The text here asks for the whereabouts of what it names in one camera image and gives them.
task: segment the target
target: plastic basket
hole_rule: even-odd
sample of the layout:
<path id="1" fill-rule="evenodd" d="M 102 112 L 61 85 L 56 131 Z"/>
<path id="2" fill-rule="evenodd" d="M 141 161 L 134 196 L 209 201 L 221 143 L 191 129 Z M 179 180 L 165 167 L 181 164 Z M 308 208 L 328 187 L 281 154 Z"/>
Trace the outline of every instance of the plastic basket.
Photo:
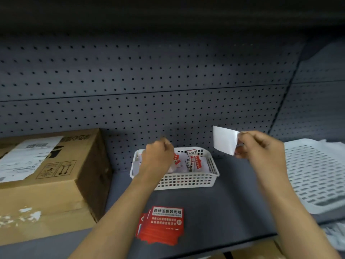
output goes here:
<path id="1" fill-rule="evenodd" d="M 166 190 L 166 189 L 179 189 L 179 188 L 197 188 L 197 187 L 212 187 L 219 176 L 216 164 L 213 161 L 212 155 L 209 151 L 201 147 L 178 147 L 174 148 L 174 151 L 180 153 L 187 153 L 189 150 L 197 150 L 197 155 L 204 156 L 207 159 L 210 173 L 170 173 L 164 175 L 155 190 Z M 134 153 L 132 162 L 132 168 L 130 170 L 130 177 L 134 178 L 133 175 L 133 164 L 138 159 L 138 155 L 142 153 L 144 149 L 137 150 Z"/>
<path id="2" fill-rule="evenodd" d="M 345 205 L 345 159 L 324 143 L 284 143 L 289 180 L 304 207 L 320 214 Z"/>

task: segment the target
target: left hand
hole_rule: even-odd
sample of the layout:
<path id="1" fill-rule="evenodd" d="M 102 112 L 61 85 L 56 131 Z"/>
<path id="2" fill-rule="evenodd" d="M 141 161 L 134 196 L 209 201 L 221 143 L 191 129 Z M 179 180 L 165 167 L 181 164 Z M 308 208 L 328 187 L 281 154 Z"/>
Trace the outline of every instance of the left hand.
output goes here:
<path id="1" fill-rule="evenodd" d="M 174 146 L 166 138 L 148 144 L 142 153 L 142 161 L 137 176 L 145 184 L 156 187 L 172 165 L 174 156 Z"/>

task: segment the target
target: right hand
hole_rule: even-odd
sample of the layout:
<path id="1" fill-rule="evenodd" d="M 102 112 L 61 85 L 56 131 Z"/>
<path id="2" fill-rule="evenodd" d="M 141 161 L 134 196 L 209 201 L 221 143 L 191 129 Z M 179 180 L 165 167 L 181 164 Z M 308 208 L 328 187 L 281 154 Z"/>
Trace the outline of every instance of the right hand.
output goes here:
<path id="1" fill-rule="evenodd" d="M 284 143 L 259 131 L 244 131 L 238 135 L 237 158 L 249 160 L 264 194 L 278 194 L 291 190 L 287 176 Z"/>

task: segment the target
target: stack of red labels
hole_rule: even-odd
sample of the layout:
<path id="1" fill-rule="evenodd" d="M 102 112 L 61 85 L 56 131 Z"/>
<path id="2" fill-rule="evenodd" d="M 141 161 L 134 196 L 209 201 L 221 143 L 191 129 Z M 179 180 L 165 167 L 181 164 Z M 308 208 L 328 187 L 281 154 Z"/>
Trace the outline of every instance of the stack of red labels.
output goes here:
<path id="1" fill-rule="evenodd" d="M 176 245 L 183 234 L 183 208 L 153 206 L 141 214 L 136 237 L 148 244 Z"/>

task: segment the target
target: forearm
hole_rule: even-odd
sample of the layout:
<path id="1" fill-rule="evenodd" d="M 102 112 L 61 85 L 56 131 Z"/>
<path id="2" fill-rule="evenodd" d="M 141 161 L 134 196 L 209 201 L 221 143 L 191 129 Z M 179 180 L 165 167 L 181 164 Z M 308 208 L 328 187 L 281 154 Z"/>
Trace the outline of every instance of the forearm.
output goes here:
<path id="1" fill-rule="evenodd" d="M 268 199 L 288 258 L 340 259 L 326 235 L 301 204 L 292 187 L 282 187 L 282 193 L 271 194 Z"/>
<path id="2" fill-rule="evenodd" d="M 135 177 L 70 259 L 125 259 L 135 236 L 140 214 L 153 190 L 154 186 L 142 182 L 140 176 Z"/>

